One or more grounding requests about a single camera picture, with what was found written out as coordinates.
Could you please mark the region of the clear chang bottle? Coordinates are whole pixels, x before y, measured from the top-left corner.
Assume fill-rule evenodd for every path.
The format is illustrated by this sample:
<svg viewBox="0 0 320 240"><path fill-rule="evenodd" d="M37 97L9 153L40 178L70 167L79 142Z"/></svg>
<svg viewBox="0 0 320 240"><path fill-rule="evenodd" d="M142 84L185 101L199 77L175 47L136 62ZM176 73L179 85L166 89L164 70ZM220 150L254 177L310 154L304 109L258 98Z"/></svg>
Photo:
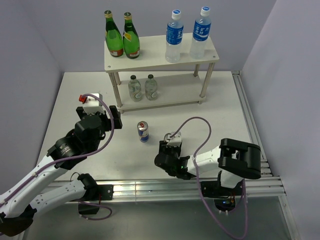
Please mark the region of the clear chang bottle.
<svg viewBox="0 0 320 240"><path fill-rule="evenodd" d="M144 85L145 96L149 101L154 101L158 97L158 84L153 74L149 74Z"/></svg>
<svg viewBox="0 0 320 240"><path fill-rule="evenodd" d="M142 99L141 83L138 81L135 75L130 76L130 81L128 83L128 90L129 90L130 98L134 102L139 102Z"/></svg>

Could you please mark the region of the small pocari sweat bottle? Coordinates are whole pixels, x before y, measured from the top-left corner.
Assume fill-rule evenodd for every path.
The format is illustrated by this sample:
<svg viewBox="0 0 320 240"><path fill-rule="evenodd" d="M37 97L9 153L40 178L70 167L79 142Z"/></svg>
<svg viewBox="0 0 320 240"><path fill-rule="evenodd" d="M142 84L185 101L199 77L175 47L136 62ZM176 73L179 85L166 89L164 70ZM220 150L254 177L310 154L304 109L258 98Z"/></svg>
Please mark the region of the small pocari sweat bottle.
<svg viewBox="0 0 320 240"><path fill-rule="evenodd" d="M181 57L180 48L184 31L184 24L182 23L181 17L181 11L174 9L171 14L171 20L167 23L165 59L169 63L176 63Z"/></svg>

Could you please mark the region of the large pocari sweat bottle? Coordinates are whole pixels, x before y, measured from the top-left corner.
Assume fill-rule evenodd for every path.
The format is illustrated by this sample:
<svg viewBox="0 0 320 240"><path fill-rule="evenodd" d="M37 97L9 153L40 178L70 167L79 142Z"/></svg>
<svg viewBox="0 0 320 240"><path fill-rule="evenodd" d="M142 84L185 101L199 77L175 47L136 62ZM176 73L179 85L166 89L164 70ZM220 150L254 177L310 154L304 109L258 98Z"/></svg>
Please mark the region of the large pocari sweat bottle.
<svg viewBox="0 0 320 240"><path fill-rule="evenodd" d="M194 21L189 55L196 60L202 59L205 55L205 46L212 23L210 11L211 9L208 6L203 6L200 10L199 17Z"/></svg>

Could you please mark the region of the red bull can front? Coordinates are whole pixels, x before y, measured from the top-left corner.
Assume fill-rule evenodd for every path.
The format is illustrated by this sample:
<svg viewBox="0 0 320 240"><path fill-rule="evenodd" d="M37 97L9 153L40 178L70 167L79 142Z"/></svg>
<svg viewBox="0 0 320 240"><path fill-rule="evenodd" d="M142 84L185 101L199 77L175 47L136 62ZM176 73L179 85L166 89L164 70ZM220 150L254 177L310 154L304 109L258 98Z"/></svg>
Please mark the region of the red bull can front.
<svg viewBox="0 0 320 240"><path fill-rule="evenodd" d="M170 142L171 139L172 139L172 135L173 135L172 132L166 133L165 136L164 136L164 138L163 138L163 140L164 140L165 142L167 142L167 143Z"/></svg>

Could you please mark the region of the red bull can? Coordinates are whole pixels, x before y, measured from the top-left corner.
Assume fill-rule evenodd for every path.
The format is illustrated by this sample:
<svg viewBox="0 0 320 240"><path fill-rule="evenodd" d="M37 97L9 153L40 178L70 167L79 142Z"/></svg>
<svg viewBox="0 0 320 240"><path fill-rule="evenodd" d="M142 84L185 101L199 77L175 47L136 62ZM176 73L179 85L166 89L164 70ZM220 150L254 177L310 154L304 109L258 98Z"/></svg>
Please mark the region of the red bull can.
<svg viewBox="0 0 320 240"><path fill-rule="evenodd" d="M170 142L171 139L172 139L172 135L173 135L172 132L166 133L165 136L164 136L164 138L163 138L163 140L164 140L165 142L167 142L167 143Z"/></svg>
<svg viewBox="0 0 320 240"><path fill-rule="evenodd" d="M140 121L137 124L137 131L139 135L139 140L141 142L147 142L149 140L149 126L145 121Z"/></svg>

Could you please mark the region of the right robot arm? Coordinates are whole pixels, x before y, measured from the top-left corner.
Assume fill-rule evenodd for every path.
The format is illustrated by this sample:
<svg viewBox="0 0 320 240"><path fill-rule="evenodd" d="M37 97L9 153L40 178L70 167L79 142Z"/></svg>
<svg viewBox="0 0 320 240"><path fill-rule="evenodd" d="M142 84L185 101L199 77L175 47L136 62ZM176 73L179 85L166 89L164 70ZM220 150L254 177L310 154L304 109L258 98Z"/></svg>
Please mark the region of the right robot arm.
<svg viewBox="0 0 320 240"><path fill-rule="evenodd" d="M261 148L253 143L223 138L220 145L196 156L181 156L181 140L162 140L154 164L169 176L191 180L217 174L216 189L229 194L243 179L261 178Z"/></svg>

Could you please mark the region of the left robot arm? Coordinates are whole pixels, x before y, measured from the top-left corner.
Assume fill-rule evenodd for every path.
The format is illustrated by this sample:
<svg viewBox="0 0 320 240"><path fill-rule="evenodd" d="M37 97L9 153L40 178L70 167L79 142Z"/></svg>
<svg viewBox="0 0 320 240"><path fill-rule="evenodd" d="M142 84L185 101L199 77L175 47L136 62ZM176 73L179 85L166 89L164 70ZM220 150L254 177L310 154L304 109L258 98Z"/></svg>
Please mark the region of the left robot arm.
<svg viewBox="0 0 320 240"><path fill-rule="evenodd" d="M76 109L80 118L64 137L47 151L42 161L19 183L0 196L0 233L9 237L24 232L34 218L69 201L84 204L99 194L97 182L88 173L55 190L43 190L89 155L94 155L106 132L123 124L117 107Z"/></svg>

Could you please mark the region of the white two-tier shelf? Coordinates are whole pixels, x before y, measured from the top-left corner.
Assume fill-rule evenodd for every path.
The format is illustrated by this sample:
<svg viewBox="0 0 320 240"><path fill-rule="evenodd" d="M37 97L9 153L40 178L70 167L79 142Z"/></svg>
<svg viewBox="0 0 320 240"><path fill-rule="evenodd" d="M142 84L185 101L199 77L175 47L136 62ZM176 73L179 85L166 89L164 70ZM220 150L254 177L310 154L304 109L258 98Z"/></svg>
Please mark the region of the white two-tier shelf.
<svg viewBox="0 0 320 240"><path fill-rule="evenodd" d="M165 59L165 35L143 36L140 38L142 51L136 59L125 55L113 57L104 50L104 69L111 81L116 104L121 113L169 107L184 104L201 104L211 80L218 52L211 39L205 43L204 57L193 59L189 55L192 34L185 33L181 43L180 60L176 63ZM129 80L135 75L143 86L152 74L158 84L158 98L135 102L129 96Z"/></svg>

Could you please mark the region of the red bull can rear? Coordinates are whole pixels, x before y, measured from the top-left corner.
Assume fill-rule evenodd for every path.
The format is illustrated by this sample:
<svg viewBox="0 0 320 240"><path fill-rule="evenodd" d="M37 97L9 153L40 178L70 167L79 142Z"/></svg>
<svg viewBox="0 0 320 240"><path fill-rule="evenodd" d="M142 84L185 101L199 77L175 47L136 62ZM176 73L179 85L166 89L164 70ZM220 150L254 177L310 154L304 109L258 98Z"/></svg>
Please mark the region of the red bull can rear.
<svg viewBox="0 0 320 240"><path fill-rule="evenodd" d="M145 121L140 121L137 124L137 131L139 135L139 140L141 142L147 142L149 140L149 126Z"/></svg>

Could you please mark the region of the green glass bottle left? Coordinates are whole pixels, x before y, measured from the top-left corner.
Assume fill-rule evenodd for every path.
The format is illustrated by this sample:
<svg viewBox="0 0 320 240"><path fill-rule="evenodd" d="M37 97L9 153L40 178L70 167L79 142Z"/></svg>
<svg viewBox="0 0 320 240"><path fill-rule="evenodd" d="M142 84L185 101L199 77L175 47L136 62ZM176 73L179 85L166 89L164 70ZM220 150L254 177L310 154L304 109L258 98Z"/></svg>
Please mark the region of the green glass bottle left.
<svg viewBox="0 0 320 240"><path fill-rule="evenodd" d="M124 53L123 39L113 19L111 10L104 12L105 16L105 42L112 57L120 57Z"/></svg>

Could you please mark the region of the green glass bottle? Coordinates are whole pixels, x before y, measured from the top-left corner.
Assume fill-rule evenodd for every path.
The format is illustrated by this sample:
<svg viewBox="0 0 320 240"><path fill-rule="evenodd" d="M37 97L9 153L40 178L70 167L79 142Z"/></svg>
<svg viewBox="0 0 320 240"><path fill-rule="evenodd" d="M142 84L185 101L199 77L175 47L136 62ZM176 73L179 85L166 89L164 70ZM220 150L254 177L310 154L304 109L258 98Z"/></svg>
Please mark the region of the green glass bottle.
<svg viewBox="0 0 320 240"><path fill-rule="evenodd" d="M123 49L129 59L136 59L140 55L140 40L134 27L132 14L124 13Z"/></svg>
<svg viewBox="0 0 320 240"><path fill-rule="evenodd" d="M124 53L123 39L113 19L111 10L104 12L105 16L105 42L112 57L120 57Z"/></svg>

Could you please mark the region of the green glass bottle right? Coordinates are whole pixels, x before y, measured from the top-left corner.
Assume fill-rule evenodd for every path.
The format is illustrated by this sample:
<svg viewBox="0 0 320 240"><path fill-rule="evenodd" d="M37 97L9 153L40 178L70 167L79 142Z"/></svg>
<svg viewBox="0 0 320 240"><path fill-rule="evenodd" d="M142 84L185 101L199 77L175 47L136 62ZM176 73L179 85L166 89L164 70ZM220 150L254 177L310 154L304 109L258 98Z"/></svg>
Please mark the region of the green glass bottle right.
<svg viewBox="0 0 320 240"><path fill-rule="evenodd" d="M124 13L123 49L129 59L136 59L140 55L140 40L134 27L132 14Z"/></svg>

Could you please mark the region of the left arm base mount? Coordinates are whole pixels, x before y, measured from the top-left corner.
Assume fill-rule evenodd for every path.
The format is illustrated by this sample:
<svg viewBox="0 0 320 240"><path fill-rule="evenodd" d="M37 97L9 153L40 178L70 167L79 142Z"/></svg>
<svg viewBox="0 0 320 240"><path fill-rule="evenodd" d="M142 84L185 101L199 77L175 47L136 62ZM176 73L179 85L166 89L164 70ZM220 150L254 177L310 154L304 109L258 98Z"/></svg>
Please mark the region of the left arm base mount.
<svg viewBox="0 0 320 240"><path fill-rule="evenodd" d="M90 190L81 199L83 202L101 205L103 201L111 201L113 199L114 186L112 184L99 184L95 190ZM81 217L95 216L100 210L99 206L92 206L78 202L77 211Z"/></svg>

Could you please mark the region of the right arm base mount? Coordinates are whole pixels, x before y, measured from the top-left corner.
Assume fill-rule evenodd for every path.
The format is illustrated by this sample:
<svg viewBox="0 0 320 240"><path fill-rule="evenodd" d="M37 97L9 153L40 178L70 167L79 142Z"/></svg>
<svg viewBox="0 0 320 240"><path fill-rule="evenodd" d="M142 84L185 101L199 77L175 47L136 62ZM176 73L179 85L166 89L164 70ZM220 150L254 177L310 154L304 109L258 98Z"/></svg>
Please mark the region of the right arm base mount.
<svg viewBox="0 0 320 240"><path fill-rule="evenodd" d="M200 189L203 197L214 199L214 205L220 213L231 213L244 198L244 180L234 188L222 187L218 181L201 181Z"/></svg>

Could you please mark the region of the aluminium rail frame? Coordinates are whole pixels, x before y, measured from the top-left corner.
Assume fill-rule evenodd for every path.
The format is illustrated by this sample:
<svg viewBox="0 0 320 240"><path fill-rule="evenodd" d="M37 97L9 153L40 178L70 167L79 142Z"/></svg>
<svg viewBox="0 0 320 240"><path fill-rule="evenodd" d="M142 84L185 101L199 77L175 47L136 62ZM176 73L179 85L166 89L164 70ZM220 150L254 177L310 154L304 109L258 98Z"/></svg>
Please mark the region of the aluminium rail frame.
<svg viewBox="0 0 320 240"><path fill-rule="evenodd" d="M105 72L66 72L58 91L49 125L44 137L38 162L47 149L53 145L53 140L62 136L76 121L75 108L82 93L101 93L103 100L112 105L115 97L108 73ZM200 150L212 149L224 137L241 141L252 141L261 147L261 178L246 179L248 198L276 197L280 202L280 211L285 219L289 239L301 240L299 231L289 207L287 194L279 176L273 175L266 154L259 138L258 130L247 104L247 97L242 90L239 73L231 71L214 71L209 92L202 105L187 104L169 106L167 108L151 108L128 111L122 118L124 128L116 130L110 144L100 153L78 164L69 173L59 177L49 184L43 192L53 191L69 182L74 171L90 173L98 184L114 185L113 202L147 202L147 201L183 201L200 199L195 180L179 180L168 176L154 165L154 157L158 152L159 140L176 130L181 123L192 116L206 118L212 127L209 142ZM150 126L151 139L147 143L138 140L136 123L146 120ZM126 152L119 152L123 146ZM134 148L146 149L145 157L140 155L125 155Z"/></svg>

